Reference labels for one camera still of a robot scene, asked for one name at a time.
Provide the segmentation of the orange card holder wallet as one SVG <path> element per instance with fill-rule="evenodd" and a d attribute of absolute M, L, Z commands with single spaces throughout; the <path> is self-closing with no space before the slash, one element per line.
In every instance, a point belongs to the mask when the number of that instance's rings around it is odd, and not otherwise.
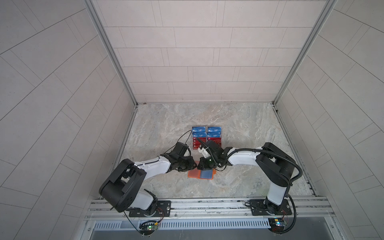
<path fill-rule="evenodd" d="M 195 168 L 188 171 L 188 178 L 201 179 L 201 180 L 213 180 L 216 170 L 199 170 L 197 168 L 199 162 L 195 161 Z"/>

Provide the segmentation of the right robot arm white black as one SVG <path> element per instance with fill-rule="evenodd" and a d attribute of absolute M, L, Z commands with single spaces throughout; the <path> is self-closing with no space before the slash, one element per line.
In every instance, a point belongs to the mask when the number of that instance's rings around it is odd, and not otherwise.
<path fill-rule="evenodd" d="M 301 178 L 303 170 L 289 155 L 272 143 L 262 147 L 222 149 L 214 141 L 200 142 L 198 152 L 203 156 L 198 165 L 199 170 L 224 170 L 227 166 L 259 166 L 271 181 L 264 209 L 271 215 L 280 213 L 282 203 L 289 195 L 293 182 Z"/>

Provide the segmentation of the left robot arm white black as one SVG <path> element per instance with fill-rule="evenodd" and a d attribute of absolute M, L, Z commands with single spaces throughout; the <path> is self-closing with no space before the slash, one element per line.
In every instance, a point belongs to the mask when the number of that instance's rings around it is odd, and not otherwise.
<path fill-rule="evenodd" d="M 170 153 L 152 160 L 133 162 L 122 160 L 99 188 L 99 194 L 119 213 L 142 210 L 145 215 L 155 213 L 158 198 L 148 190 L 141 191 L 143 182 L 171 171 L 188 172 L 197 168 L 186 144 L 177 142 Z"/>

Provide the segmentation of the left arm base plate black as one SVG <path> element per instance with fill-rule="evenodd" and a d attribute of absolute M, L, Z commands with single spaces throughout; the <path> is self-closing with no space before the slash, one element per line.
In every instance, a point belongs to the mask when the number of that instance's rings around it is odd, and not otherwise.
<path fill-rule="evenodd" d="M 156 205 L 151 204 L 146 210 L 139 208 L 128 209 L 131 218 L 159 218 L 169 217 L 171 210 L 171 201 L 157 201 Z"/>

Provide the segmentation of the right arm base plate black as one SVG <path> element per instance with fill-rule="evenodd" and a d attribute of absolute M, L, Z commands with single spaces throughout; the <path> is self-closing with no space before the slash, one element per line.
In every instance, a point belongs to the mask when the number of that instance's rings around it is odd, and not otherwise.
<path fill-rule="evenodd" d="M 265 200 L 249 200 L 245 206 L 251 209 L 253 216 L 282 216 L 292 215 L 292 207 L 290 201 L 283 199 L 281 205 L 276 205 Z"/>

